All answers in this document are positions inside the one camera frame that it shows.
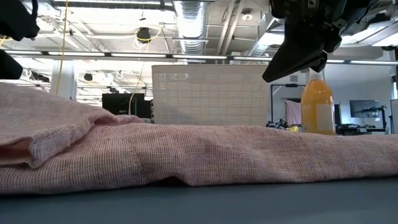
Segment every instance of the white mesh panel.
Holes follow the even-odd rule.
[[[154,65],[157,124],[265,126],[264,65]]]

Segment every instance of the ceiling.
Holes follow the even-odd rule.
[[[270,13],[269,2],[265,0],[241,0],[243,8],[249,9],[252,19],[244,21],[238,15],[238,24],[234,30],[234,39],[228,46],[227,54],[231,52],[244,52],[249,50],[259,37],[258,25],[264,14]],[[50,5],[50,0],[39,0]],[[214,54],[223,29],[223,14],[229,0],[216,0],[208,3],[206,9],[206,54]],[[65,7],[53,7],[49,10],[40,8],[37,23],[40,33],[35,40],[24,39],[20,42],[5,41],[2,49],[18,50],[62,50],[62,34],[65,25]],[[172,11],[159,11],[148,9],[110,9],[93,7],[69,7],[66,24],[65,51],[87,52],[147,52],[147,53],[181,53],[180,42],[173,40],[178,37],[177,19]],[[136,31],[140,27],[149,27],[151,36],[159,35],[151,40],[149,45],[134,44]],[[50,59],[17,58],[17,61],[26,69],[35,71],[51,79],[53,61]],[[98,77],[104,74],[113,76],[113,84],[121,86],[126,91],[134,91],[134,87],[152,86],[151,66],[159,64],[172,64],[184,62],[132,62],[132,61],[106,61],[106,60],[77,60],[79,72],[78,85],[106,86],[103,79],[97,78],[92,82],[84,80],[85,73],[92,73]],[[19,84],[43,83],[40,80],[29,78],[29,72],[24,72],[21,80],[13,81]],[[109,93],[107,88],[80,88],[78,95],[85,103],[100,105],[100,94]]]

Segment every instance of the orange juice bottle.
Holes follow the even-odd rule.
[[[319,73],[310,74],[310,82],[301,98],[301,123],[305,133],[335,134],[333,93]]]

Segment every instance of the gray table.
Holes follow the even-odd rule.
[[[398,178],[0,197],[0,223],[398,223]]]

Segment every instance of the desk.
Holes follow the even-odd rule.
[[[398,178],[0,198],[2,224],[398,223]]]

